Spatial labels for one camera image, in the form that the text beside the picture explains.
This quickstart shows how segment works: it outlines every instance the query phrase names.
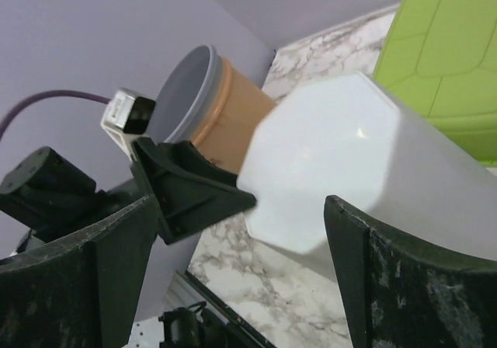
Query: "white plastic container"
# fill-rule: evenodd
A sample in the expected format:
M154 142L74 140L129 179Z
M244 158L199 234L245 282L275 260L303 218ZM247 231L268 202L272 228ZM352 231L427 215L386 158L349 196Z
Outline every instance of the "white plastic container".
M367 76L301 86L258 126L238 177L248 233L334 278L323 209L338 195L454 251L497 260L497 179Z

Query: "gray lid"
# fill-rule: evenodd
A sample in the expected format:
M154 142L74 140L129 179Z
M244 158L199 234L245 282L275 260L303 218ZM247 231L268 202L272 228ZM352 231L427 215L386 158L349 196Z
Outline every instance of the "gray lid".
M186 140L202 122L216 96L222 60L212 46L202 45L183 58L156 99L147 134L158 142Z

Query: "black clamp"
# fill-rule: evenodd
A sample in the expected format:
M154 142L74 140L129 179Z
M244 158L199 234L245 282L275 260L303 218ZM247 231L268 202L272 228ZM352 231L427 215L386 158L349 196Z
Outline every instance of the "black clamp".
M237 189L237 175L209 163L189 141L157 145L141 137L132 148L134 180L158 201L159 234L166 244L256 204L252 194Z

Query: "cable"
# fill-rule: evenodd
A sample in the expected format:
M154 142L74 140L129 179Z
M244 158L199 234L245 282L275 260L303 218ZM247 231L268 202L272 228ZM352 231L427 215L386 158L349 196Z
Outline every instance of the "cable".
M41 101L42 99L54 98L54 97L75 97L75 98L83 98L93 102L99 102L103 104L107 104L110 102L110 99L106 97L97 96L95 94L87 93L87 92L79 92L77 90L49 90L46 92L40 92L37 94L33 94L29 96L19 103L17 103L13 108L10 109L9 112L3 117L2 121L0 121L0 141L3 138L3 135L10 123L19 115L21 111L23 111L28 106L33 105L36 102Z

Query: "marble countertop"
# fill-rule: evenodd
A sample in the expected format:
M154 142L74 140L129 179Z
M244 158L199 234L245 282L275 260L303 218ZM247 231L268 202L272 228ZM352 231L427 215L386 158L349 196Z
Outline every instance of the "marble countertop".
M262 89L280 102L307 80L370 74L393 17L381 13L278 50ZM277 348L352 346L338 284L251 239L242 214L203 232L189 271Z

